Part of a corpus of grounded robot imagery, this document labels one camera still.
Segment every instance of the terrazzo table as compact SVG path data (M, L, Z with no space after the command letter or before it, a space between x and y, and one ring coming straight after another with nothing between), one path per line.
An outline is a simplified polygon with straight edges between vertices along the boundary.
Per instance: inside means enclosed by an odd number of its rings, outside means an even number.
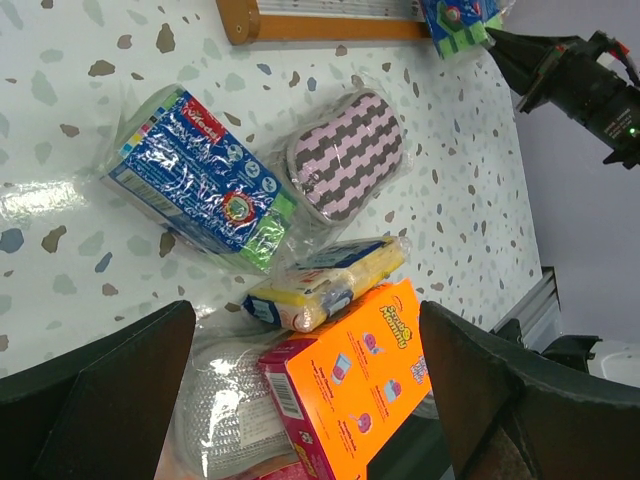
M261 151L371 79L404 118L415 167L344 237L409 237L393 279L486 329L541 278L509 90L486 55L443 63L428 42L232 49L211 0L0 0L0 58L0 376L178 298L233 317L258 281L174 245L91 179L129 87L144 100L181 82Z

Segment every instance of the blue sponge package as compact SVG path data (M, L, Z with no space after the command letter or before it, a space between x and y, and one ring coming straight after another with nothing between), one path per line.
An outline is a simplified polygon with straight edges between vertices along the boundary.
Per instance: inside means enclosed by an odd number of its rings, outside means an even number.
M153 95L116 148L102 178L109 187L225 265L271 268L297 202L189 92Z
M485 26L502 28L497 0L421 0L421 4L442 58L487 41Z

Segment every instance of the barcode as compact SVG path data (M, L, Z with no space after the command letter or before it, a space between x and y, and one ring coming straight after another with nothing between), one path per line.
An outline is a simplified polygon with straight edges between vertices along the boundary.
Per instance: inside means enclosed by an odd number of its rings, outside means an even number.
M180 215L182 213L178 207L171 203L171 201L131 170L125 170L122 172L118 175L117 180L124 187L138 196L138 198L144 200L160 213L168 217Z
M269 379L269 384L271 384L271 391L276 395L282 414L287 417L304 420L304 415L302 415L300 405L296 400L287 376L284 373L269 373L267 378Z

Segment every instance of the wooden frame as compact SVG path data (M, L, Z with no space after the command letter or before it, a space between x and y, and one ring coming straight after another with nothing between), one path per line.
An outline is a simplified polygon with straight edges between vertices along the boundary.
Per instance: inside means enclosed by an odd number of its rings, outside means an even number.
M424 22L337 17L261 15L257 0L216 0L229 41L421 40L430 38Z

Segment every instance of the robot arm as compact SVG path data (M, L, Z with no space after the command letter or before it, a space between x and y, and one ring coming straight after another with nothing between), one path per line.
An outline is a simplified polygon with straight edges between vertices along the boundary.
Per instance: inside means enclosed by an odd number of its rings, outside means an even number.
M551 102L613 149L605 164L640 164L640 78L624 45L602 32L585 41L487 31L486 48L522 96L520 111ZM631 85L598 62L603 53L625 66Z

